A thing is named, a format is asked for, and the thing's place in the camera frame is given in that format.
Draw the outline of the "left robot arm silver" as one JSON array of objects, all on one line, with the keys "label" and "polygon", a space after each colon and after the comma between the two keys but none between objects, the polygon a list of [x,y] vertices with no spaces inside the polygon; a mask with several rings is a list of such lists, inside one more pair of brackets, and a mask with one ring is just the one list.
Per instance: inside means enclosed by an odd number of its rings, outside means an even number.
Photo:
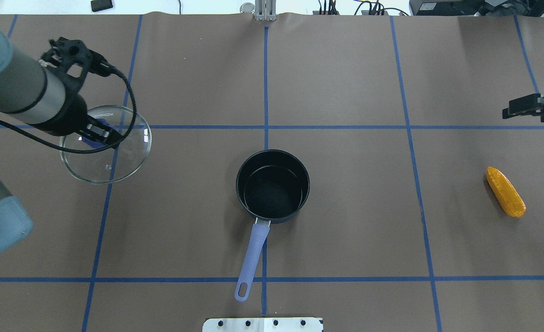
[{"label": "left robot arm silver", "polygon": [[[89,149],[65,148],[0,119],[0,126],[42,145],[69,154],[96,154],[116,149],[130,135],[89,115],[80,90],[88,74],[118,76],[131,92],[126,76],[81,40],[59,38],[40,59],[25,54],[0,31],[0,113],[46,134],[65,138],[80,135]],[[21,204],[0,180],[0,253],[23,240],[33,222]]]}]

